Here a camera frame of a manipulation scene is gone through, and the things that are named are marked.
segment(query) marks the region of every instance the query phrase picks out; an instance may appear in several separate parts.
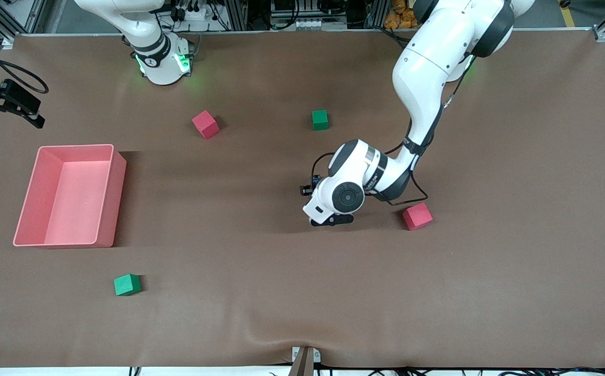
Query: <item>brown table surface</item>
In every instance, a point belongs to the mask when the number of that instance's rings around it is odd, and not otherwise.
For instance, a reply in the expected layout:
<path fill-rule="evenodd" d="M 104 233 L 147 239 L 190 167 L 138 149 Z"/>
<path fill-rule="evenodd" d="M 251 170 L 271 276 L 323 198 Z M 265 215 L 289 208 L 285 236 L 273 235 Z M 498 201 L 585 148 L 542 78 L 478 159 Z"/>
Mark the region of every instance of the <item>brown table surface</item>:
<path fill-rule="evenodd" d="M 312 228 L 298 194 L 321 153 L 404 135 L 387 36 L 206 36 L 167 87 L 119 38 L 14 45 L 2 57 L 51 92 L 42 130 L 0 114 L 0 366 L 271 364 L 313 345 L 329 366 L 605 367 L 605 43 L 590 32 L 517 32 L 476 62 L 417 167 L 434 223 L 414 232 L 373 199 L 350 226 Z M 191 124 L 204 109 L 211 140 Z M 91 143 L 128 160 L 116 246 L 14 248 L 37 148 Z M 115 297 L 126 273 L 146 290 Z"/>

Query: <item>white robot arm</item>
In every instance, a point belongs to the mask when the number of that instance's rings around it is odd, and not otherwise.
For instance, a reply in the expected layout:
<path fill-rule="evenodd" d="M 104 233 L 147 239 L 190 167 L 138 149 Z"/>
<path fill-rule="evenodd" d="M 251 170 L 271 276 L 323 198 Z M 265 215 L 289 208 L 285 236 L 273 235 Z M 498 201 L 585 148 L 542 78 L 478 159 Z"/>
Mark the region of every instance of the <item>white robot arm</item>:
<path fill-rule="evenodd" d="M 151 10 L 164 0 L 75 0 L 80 8 L 99 15 L 121 31 L 135 50 L 140 70 L 152 83 L 169 85 L 191 71 L 189 43 L 164 33 Z"/>
<path fill-rule="evenodd" d="M 512 2 L 524 13 L 533 0 Z M 386 202 L 400 197 L 441 116 L 444 84 L 460 77 L 470 55 L 500 49 L 511 35 L 513 9 L 508 0 L 416 0 L 424 24 L 393 69 L 395 91 L 412 119 L 400 153 L 393 159 L 362 140 L 340 146 L 303 207 L 313 225 L 333 225 L 335 215 L 357 211 L 366 193 Z"/>

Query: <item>pink rectangular container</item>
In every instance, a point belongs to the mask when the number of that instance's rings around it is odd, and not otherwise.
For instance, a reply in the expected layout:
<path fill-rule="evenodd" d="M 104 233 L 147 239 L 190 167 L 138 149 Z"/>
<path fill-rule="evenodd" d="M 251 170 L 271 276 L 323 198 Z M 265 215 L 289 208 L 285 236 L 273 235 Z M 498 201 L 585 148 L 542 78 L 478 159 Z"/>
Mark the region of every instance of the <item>pink rectangular container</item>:
<path fill-rule="evenodd" d="M 13 245 L 111 247 L 125 173 L 114 145 L 39 148 Z"/>

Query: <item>black circular joint cap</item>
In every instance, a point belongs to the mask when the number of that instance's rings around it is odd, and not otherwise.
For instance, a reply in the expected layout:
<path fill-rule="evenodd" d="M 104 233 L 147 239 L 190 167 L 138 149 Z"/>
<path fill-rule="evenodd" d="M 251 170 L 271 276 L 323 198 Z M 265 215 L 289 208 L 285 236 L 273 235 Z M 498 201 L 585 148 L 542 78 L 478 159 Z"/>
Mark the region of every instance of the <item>black circular joint cap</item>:
<path fill-rule="evenodd" d="M 357 211 L 365 200 L 365 193 L 355 183 L 342 183 L 333 191 L 333 206 L 340 213 Z"/>

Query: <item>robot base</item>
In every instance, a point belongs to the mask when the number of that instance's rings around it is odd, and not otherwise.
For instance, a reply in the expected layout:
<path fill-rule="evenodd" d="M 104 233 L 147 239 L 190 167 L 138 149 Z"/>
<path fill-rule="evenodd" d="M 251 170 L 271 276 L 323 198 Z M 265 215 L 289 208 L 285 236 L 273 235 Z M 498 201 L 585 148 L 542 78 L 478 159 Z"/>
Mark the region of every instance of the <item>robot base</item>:
<path fill-rule="evenodd" d="M 137 58 L 143 77 L 149 78 L 157 85 L 176 83 L 184 76 L 190 76 L 193 66 L 195 45 L 173 33 L 166 33 L 170 38 L 170 53 L 161 60 L 158 67 L 149 67 Z"/>

